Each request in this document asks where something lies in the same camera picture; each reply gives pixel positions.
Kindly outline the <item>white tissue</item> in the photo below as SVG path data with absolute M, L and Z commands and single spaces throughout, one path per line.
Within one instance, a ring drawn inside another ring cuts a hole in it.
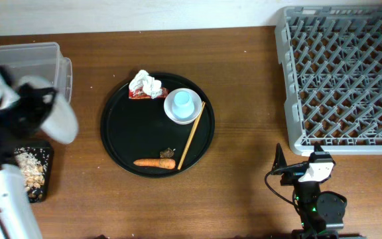
M 146 70 L 140 70 L 134 79 L 129 83 L 129 90 L 135 91 L 142 88 L 144 93 L 155 97 L 162 93 L 162 84 L 160 80 L 156 80 Z

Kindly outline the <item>grey plate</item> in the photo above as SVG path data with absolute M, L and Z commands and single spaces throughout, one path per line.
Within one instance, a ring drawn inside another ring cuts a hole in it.
M 23 76 L 15 82 L 15 89 L 23 84 L 30 84 L 34 89 L 51 88 L 54 86 L 41 76 Z M 76 115 L 70 104 L 62 94 L 56 93 L 55 101 L 49 116 L 41 125 L 41 130 L 53 140 L 69 144 L 73 142 L 79 132 Z

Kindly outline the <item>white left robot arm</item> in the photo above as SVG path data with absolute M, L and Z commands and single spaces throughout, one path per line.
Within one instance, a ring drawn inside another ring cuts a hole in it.
M 55 107 L 50 84 L 16 86 L 0 66 L 0 238 L 41 238 L 15 151 L 29 143 Z

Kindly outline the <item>red snack wrapper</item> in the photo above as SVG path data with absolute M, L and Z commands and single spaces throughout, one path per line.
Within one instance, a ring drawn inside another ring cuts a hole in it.
M 132 100 L 142 100 L 142 99 L 155 99 L 155 98 L 166 98 L 168 96 L 168 89 L 161 88 L 162 93 L 158 96 L 152 97 L 144 93 L 142 88 L 139 88 L 135 91 L 129 90 L 129 99 Z

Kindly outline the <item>brown food scrap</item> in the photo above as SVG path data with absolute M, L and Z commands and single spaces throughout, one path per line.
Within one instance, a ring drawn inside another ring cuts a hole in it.
M 173 158 L 174 156 L 174 150 L 171 148 L 167 148 L 164 151 L 160 152 L 160 158 Z

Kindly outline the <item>orange carrot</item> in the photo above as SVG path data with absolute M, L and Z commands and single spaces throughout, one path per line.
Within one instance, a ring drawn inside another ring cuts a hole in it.
M 161 169 L 174 169 L 176 167 L 176 161 L 169 158 L 138 159 L 133 164 L 140 167 L 157 167 Z

